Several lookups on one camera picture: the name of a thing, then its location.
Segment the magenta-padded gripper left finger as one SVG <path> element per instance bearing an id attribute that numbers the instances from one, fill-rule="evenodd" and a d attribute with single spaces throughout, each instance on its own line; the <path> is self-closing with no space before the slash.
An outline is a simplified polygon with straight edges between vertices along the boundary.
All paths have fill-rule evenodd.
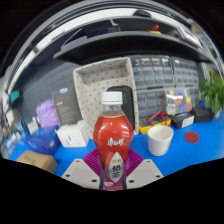
<path id="1" fill-rule="evenodd" d="M 99 189 L 101 185 L 102 165 L 96 149 L 83 159 L 75 159 L 62 177 L 84 188 Z"/>

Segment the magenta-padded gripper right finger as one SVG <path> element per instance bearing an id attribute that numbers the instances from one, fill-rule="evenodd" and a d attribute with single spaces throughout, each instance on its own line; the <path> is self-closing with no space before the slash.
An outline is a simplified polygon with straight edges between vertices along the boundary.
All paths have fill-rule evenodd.
<path id="1" fill-rule="evenodd" d="M 130 149 L 125 163 L 125 185 L 127 189 L 146 186 L 163 177 L 151 159 L 143 159 L 136 151 Z"/>

